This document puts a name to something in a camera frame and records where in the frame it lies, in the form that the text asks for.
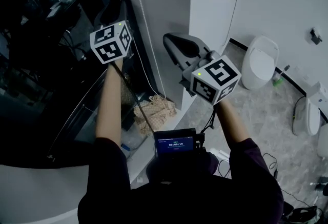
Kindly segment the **black baseboard strip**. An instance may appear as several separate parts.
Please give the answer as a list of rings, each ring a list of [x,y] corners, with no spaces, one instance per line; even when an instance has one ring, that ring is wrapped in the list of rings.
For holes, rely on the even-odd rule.
[[[232,43],[235,46],[238,46],[240,49],[247,51],[248,47],[236,40],[234,40],[233,38],[231,38],[229,40],[230,43]],[[283,72],[282,70],[280,70],[278,67],[275,67],[275,72],[279,73],[280,76],[288,81],[295,89],[297,89],[303,96],[306,96],[306,92],[296,83],[294,82],[285,72]]]

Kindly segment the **green toilet brush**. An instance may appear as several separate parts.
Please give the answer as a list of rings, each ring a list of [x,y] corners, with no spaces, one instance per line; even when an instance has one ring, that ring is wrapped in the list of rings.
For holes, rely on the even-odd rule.
[[[283,75],[284,73],[290,68],[290,65],[285,66],[285,68],[281,71],[275,71],[273,77],[272,77],[272,81],[273,81],[273,86],[277,86],[279,85],[282,81],[283,81]]]

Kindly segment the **black rectangular box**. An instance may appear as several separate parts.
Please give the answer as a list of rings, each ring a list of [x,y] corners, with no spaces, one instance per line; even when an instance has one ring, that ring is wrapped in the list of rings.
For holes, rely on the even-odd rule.
[[[134,112],[130,112],[128,113],[124,119],[121,122],[121,127],[125,130],[125,131],[129,131],[130,128],[133,126],[135,119],[134,119],[135,115]]]

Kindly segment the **black chest-mounted screen device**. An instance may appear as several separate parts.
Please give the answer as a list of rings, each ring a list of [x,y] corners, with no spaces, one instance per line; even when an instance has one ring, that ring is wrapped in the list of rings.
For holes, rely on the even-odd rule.
[[[154,133],[157,155],[163,158],[176,158],[205,152],[204,133],[195,128],[157,131]]]

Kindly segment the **white egg-shaped toilet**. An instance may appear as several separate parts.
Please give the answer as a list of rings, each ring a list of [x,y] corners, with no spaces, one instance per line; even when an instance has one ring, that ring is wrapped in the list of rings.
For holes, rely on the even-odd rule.
[[[257,90],[273,77],[279,57],[278,45],[264,35],[255,37],[242,63],[241,80],[245,88]]]

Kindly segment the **white wall-mounted box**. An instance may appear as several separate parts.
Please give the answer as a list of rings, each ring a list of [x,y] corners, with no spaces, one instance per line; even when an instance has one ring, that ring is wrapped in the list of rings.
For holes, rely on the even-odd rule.
[[[321,82],[316,82],[310,87],[306,96],[318,107],[328,104],[328,89]]]

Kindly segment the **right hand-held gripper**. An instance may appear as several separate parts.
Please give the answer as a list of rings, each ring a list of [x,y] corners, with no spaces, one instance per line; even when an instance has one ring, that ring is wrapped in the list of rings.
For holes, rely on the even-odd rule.
[[[180,84],[191,96],[198,95],[216,105],[233,92],[241,79],[240,71],[227,56],[209,51],[207,45],[195,36],[166,33],[163,45],[173,63],[185,69]]]

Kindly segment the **person's dark sweater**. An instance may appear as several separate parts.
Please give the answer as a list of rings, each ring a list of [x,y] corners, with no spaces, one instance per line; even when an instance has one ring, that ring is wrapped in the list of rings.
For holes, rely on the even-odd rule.
[[[98,138],[87,191],[78,205],[79,224],[113,224],[137,213],[146,213],[147,220],[159,223],[278,224],[283,195],[252,139],[232,146],[230,169],[231,179],[204,175],[131,189],[121,149],[107,138]]]

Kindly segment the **black wall-mounted holder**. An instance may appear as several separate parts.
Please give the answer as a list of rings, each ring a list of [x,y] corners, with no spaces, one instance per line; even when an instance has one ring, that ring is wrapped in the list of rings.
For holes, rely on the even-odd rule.
[[[310,31],[311,35],[311,41],[315,44],[318,45],[322,42],[321,35],[317,32],[315,28],[312,28]]]

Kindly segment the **white slim toilet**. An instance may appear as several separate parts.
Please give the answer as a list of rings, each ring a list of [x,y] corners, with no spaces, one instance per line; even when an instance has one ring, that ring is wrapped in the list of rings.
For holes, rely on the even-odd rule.
[[[320,127],[321,114],[319,108],[309,98],[306,99],[306,128],[310,136],[316,135]]]

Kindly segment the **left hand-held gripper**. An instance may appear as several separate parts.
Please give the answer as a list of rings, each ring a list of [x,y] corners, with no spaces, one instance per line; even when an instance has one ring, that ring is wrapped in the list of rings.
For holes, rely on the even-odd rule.
[[[109,2],[96,16],[94,30],[97,31],[90,33],[90,47],[102,64],[127,56],[132,41],[127,18],[124,1]]]

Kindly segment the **person's left forearm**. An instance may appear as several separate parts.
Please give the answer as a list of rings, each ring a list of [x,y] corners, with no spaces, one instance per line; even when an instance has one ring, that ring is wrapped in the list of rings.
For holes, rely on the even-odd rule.
[[[121,143],[121,77],[110,65],[107,69],[96,122],[96,137]]]

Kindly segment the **beige patterned cloth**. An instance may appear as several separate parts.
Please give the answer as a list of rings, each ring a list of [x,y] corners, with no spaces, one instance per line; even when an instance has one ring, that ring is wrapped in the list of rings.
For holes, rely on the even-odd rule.
[[[145,113],[153,131],[159,131],[169,118],[176,116],[175,104],[158,95],[150,96],[149,100],[143,100],[140,106]],[[134,107],[135,121],[141,135],[146,136],[152,133],[139,106]]]

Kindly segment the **person's right forearm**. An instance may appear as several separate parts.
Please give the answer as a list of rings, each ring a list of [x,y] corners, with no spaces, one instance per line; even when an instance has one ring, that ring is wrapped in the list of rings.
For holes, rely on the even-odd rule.
[[[250,138],[240,116],[227,99],[218,103],[216,114],[229,147]]]

